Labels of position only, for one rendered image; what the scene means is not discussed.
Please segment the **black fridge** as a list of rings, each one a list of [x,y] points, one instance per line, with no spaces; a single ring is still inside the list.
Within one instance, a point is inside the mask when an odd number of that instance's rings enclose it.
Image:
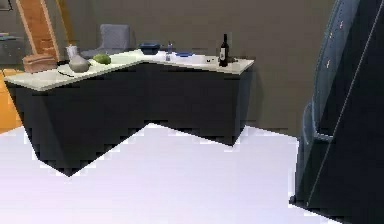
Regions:
[[[330,142],[313,135],[312,97],[290,204],[341,224],[384,224],[384,0],[356,10],[321,120]]]

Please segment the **pale grey cup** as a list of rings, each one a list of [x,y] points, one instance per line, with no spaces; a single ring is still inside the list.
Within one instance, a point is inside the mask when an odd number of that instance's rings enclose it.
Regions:
[[[77,47],[75,45],[69,45],[66,47],[68,59],[71,60],[75,55],[78,54]]]

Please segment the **dark wine bottle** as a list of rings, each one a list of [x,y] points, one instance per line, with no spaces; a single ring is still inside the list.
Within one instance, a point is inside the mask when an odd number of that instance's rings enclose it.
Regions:
[[[219,53],[219,65],[221,67],[226,67],[228,65],[228,37],[226,34],[223,35],[223,43],[221,44],[220,53]]]

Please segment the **dark blue bowl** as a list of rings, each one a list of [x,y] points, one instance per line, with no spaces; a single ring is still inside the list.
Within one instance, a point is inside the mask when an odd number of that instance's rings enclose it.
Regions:
[[[160,44],[157,43],[142,43],[139,49],[144,55],[156,55],[160,49]]]

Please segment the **black kitchen counter white top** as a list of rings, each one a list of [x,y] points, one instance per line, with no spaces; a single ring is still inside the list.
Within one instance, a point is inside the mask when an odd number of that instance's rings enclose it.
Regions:
[[[85,73],[62,65],[5,84],[36,157],[71,176],[150,123],[234,145],[247,119],[252,65],[134,50]]]

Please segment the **orange wooden door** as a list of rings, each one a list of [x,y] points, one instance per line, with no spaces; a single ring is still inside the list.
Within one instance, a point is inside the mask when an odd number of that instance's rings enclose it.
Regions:
[[[16,0],[33,54],[49,54],[59,60],[56,36],[45,0]]]

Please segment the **green round food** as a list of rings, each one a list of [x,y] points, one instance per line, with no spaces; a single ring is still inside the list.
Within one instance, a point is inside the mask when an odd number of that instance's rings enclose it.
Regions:
[[[107,54],[97,54],[93,57],[93,60],[104,65],[111,63],[111,58]]]

